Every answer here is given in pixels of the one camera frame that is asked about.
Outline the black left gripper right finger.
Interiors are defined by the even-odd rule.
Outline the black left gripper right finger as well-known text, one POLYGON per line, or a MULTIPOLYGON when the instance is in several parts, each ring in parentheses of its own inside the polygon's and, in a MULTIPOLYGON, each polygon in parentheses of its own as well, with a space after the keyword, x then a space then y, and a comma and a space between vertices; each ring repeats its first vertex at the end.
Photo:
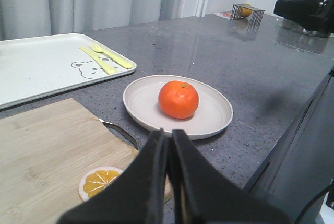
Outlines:
POLYGON ((253 198, 221 175, 183 130, 169 141, 168 176, 176 223, 289 223, 277 208, 253 198))

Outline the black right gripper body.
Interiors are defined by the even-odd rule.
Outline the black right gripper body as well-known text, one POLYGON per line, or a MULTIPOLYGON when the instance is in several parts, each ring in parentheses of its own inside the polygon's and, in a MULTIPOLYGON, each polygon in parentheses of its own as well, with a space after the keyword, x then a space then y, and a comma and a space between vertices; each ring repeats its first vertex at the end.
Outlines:
POLYGON ((278 0, 273 13, 306 30, 333 30, 333 0, 278 0))

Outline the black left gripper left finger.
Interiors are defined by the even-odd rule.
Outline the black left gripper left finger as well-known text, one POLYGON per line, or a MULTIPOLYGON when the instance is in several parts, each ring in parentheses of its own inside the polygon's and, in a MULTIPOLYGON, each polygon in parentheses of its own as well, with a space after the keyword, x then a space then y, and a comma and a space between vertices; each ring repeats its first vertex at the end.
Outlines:
POLYGON ((58 223, 162 223, 168 139, 153 131, 135 160, 105 190, 61 215, 58 223))

